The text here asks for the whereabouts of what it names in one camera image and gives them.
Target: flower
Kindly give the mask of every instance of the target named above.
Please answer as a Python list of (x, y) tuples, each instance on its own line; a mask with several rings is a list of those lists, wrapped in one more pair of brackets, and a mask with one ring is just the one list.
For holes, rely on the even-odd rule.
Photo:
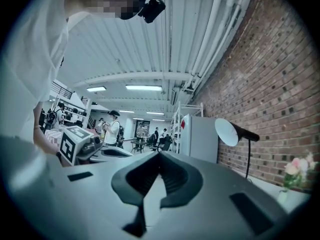
[(299, 168), (300, 167), (300, 159), (299, 158), (295, 158), (292, 160), (292, 165)]
[(301, 171), (303, 171), (304, 173), (307, 173), (308, 167), (309, 167), (309, 165), (308, 165), (307, 160), (304, 158), (300, 159), (300, 167), (299, 168), (301, 169)]
[(285, 167), (285, 173), (289, 175), (295, 175), (299, 172), (298, 168), (294, 166), (292, 163), (288, 163)]
[(314, 170), (315, 167), (316, 167), (316, 162), (312, 161), (312, 162), (310, 163), (310, 169), (311, 169), (311, 170)]
[(314, 155), (312, 153), (309, 153), (306, 157), (306, 160), (308, 163), (312, 163), (314, 161)]

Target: refrigerator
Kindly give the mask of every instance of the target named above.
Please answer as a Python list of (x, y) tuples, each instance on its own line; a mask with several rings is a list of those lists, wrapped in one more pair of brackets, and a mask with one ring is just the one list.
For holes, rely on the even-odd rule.
[(215, 118), (187, 114), (181, 120), (181, 155), (216, 164), (218, 157), (218, 134)]

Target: bouquet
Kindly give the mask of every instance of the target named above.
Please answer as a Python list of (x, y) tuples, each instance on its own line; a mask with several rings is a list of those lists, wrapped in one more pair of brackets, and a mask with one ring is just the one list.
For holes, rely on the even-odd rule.
[(284, 191), (294, 187), (300, 187), (307, 179), (310, 170), (314, 170), (316, 162), (314, 157), (309, 154), (306, 158), (295, 158), (285, 166), (285, 176), (283, 180)]

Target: brick wall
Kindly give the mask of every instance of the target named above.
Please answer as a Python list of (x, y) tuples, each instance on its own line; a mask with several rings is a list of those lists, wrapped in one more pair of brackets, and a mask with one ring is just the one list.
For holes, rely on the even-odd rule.
[[(251, 144), (249, 174), (281, 186), (284, 166), (313, 153), (320, 160), (318, 52), (285, 0), (251, 0), (235, 38), (194, 97), (205, 115), (260, 135)], [(245, 172), (248, 141), (219, 141), (218, 162)], [(308, 192), (315, 173), (300, 191)]]

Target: lamp shade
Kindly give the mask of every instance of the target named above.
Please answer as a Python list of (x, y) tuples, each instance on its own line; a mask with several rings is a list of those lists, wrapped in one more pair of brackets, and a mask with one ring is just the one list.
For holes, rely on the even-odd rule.
[(260, 139), (259, 135), (243, 129), (223, 118), (216, 119), (214, 125), (220, 139), (230, 147), (236, 146), (241, 138), (246, 138), (254, 142)]

